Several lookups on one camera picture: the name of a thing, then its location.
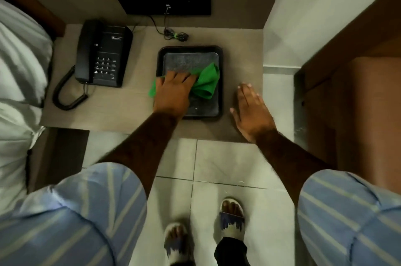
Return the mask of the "person's right hand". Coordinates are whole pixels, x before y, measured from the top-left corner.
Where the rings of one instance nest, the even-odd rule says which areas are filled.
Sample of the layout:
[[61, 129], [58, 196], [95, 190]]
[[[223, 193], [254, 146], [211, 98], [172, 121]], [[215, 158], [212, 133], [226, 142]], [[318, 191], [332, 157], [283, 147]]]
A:
[[247, 83], [241, 83], [237, 87], [237, 108], [235, 108], [243, 116], [243, 126], [235, 126], [248, 142], [256, 144], [258, 139], [277, 134], [278, 130], [272, 115], [271, 117], [264, 115], [260, 106], [263, 98], [254, 88], [255, 102], [246, 101], [245, 84]]

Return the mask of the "person's left hand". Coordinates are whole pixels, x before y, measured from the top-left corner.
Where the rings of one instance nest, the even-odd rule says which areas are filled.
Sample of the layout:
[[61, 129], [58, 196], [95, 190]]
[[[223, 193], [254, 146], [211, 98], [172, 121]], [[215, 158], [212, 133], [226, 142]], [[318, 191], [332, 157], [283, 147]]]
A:
[[189, 97], [186, 95], [190, 89], [191, 87], [173, 84], [156, 87], [153, 112], [168, 114], [177, 121], [181, 120], [189, 107]]

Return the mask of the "green cleaning cloth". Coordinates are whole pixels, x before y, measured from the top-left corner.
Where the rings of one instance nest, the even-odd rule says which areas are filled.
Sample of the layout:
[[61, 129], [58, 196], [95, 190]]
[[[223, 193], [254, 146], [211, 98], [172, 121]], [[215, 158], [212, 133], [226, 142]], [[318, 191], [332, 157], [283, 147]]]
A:
[[190, 74], [197, 76], [197, 79], [186, 97], [193, 94], [196, 97], [210, 100], [218, 87], [220, 79], [220, 70], [217, 64], [212, 62], [204, 68], [190, 71]]

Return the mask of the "person's right forearm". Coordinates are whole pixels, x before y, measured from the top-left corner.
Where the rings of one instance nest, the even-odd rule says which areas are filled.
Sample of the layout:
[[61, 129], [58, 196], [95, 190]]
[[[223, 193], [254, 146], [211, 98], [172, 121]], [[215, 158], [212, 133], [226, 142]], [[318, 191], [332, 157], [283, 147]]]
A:
[[316, 172], [334, 169], [333, 166], [304, 150], [277, 130], [262, 128], [253, 132], [251, 137], [273, 167], [296, 208], [307, 179]]

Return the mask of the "person's left forearm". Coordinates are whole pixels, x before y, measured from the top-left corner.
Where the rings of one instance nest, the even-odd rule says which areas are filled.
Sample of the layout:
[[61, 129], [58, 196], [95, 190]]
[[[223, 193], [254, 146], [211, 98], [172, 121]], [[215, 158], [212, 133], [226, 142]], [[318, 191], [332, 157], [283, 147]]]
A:
[[140, 180], [149, 197], [163, 153], [184, 114], [159, 110], [153, 112], [121, 144], [99, 159], [129, 168]]

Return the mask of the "black rectangular tray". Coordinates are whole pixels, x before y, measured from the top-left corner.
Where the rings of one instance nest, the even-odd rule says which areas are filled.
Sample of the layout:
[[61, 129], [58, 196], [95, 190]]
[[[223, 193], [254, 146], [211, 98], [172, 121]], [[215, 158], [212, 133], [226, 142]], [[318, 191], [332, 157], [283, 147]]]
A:
[[218, 87], [210, 100], [191, 94], [184, 119], [218, 120], [223, 114], [223, 62], [224, 54], [219, 46], [167, 46], [158, 52], [156, 77], [168, 71], [190, 72], [214, 62], [220, 70]]

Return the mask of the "black desk telephone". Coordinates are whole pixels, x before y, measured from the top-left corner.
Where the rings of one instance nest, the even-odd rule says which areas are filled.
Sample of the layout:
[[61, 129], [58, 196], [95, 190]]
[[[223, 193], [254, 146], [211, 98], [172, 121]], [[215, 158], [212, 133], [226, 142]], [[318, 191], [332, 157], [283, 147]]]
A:
[[104, 24], [89, 85], [120, 88], [123, 84], [133, 32], [127, 26]]

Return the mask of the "brown wooden cabinet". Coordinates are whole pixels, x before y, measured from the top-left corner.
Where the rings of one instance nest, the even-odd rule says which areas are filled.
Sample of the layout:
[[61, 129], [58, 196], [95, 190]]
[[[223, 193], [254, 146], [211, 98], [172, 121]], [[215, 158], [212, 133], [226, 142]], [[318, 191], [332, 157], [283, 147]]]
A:
[[307, 150], [401, 195], [401, 0], [374, 0], [297, 74]]

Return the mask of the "black telephone handset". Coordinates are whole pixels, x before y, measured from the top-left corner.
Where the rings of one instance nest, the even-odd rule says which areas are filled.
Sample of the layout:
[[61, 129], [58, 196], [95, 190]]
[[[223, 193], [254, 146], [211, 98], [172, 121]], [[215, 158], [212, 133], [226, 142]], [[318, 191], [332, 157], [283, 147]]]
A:
[[95, 55], [102, 37], [104, 24], [100, 20], [86, 20], [78, 39], [75, 78], [82, 84], [92, 83]]

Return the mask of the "white blue sandal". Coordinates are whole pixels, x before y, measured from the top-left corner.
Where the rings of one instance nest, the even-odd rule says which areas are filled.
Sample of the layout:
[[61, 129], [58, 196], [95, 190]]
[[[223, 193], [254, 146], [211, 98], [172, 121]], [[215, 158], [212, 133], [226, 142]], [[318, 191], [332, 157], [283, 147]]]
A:
[[168, 224], [164, 238], [168, 266], [194, 266], [190, 234], [183, 223]]
[[221, 238], [232, 238], [244, 242], [245, 215], [241, 204], [234, 198], [224, 198], [219, 210]]

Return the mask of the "black trouser leg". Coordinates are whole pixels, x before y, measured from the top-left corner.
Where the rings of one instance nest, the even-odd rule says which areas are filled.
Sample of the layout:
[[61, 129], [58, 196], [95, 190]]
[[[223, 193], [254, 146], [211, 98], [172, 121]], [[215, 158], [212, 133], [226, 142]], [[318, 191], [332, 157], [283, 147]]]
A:
[[247, 246], [235, 238], [223, 237], [215, 249], [214, 258], [218, 266], [250, 266]]

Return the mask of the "blue striped shirt sleeve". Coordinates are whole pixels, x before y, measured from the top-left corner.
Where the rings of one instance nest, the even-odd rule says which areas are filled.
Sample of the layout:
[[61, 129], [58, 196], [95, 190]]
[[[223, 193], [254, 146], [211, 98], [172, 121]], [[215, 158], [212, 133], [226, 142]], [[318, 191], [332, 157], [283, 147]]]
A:
[[401, 266], [401, 195], [355, 174], [322, 170], [304, 183], [299, 229], [317, 266]]
[[128, 266], [146, 214], [130, 169], [95, 164], [0, 214], [0, 266]]

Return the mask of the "white pillow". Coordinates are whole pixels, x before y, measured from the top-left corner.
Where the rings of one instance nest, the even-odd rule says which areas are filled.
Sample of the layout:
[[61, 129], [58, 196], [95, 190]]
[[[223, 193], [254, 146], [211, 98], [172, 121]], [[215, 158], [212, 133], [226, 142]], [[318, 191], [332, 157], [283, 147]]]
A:
[[0, 0], [0, 98], [43, 107], [53, 40], [31, 16]]

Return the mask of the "brown wooden headboard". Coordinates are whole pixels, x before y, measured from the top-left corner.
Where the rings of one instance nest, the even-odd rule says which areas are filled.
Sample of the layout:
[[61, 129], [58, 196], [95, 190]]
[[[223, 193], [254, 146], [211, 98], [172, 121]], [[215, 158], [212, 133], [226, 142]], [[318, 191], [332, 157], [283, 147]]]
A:
[[38, 0], [5, 0], [16, 6], [24, 13], [37, 21], [54, 40], [63, 37], [65, 34], [66, 23], [47, 9]]

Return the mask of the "white bed sheet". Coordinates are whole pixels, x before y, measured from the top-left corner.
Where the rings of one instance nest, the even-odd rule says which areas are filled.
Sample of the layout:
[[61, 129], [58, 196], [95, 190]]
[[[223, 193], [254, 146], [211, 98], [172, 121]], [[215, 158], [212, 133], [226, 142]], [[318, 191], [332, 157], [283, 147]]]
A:
[[27, 157], [44, 127], [42, 109], [0, 98], [0, 215], [27, 196]]

